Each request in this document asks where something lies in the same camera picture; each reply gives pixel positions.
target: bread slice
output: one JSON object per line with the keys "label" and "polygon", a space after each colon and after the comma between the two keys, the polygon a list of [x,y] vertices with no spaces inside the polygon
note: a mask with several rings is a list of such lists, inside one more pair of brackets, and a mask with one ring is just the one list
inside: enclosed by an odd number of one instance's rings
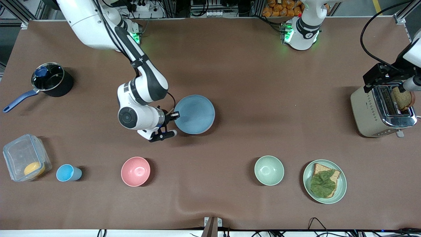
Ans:
{"label": "bread slice", "polygon": [[392,94],[400,110],[407,110],[415,103],[414,92],[400,92],[398,87],[392,89]]}
{"label": "bread slice", "polygon": [[[328,170],[332,170],[332,169],[329,168],[329,167],[326,167],[326,166],[324,166],[322,164],[316,163],[314,165],[313,176],[315,174],[320,173],[321,171],[328,171]],[[340,174],[341,174],[341,172],[339,170],[335,170],[335,172],[333,173],[333,175],[330,177],[330,180],[332,180],[333,182],[335,182],[336,187],[335,187],[335,190],[333,190],[333,192],[329,196],[327,196],[326,198],[331,198],[331,197],[333,197],[333,194],[335,194],[336,188],[338,187],[338,178],[339,178],[339,175]]]}

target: spinach leaf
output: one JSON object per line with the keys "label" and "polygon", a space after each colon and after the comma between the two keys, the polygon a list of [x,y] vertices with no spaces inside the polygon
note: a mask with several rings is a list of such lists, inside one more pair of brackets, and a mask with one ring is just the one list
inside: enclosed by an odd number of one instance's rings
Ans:
{"label": "spinach leaf", "polygon": [[335,170],[331,169],[315,174],[311,180],[310,190],[318,197],[328,197],[336,188],[335,182],[330,180],[334,173]]}

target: toaster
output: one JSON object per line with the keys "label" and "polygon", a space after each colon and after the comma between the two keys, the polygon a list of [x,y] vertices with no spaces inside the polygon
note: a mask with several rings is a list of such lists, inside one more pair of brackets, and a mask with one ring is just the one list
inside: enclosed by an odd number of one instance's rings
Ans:
{"label": "toaster", "polygon": [[392,96],[392,89],[400,84],[401,81],[393,81],[377,85],[368,93],[361,87],[351,95],[352,112],[361,135],[381,137],[396,133],[398,137],[403,137],[402,130],[416,124],[414,108],[399,110]]}

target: black circular joint cap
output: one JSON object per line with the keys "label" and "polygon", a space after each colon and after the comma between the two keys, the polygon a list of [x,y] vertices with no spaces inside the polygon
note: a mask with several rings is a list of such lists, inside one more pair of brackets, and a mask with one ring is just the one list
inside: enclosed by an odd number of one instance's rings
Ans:
{"label": "black circular joint cap", "polygon": [[124,107],[118,112],[118,120],[126,128],[134,128],[137,123],[136,112],[130,107]]}

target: pot handle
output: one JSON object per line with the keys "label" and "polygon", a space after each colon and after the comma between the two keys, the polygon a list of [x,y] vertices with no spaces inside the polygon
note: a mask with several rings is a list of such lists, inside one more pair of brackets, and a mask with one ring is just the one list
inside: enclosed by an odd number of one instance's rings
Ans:
{"label": "pot handle", "polygon": [[18,98],[16,98],[16,100],[12,101],[12,103],[10,103],[8,106],[6,106],[3,109],[3,113],[7,113],[9,111],[11,111],[14,107],[16,107],[16,105],[18,105],[20,102],[22,102],[24,99],[37,95],[39,92],[39,90],[37,89],[32,89],[28,92],[25,92],[23,94],[21,94]]}

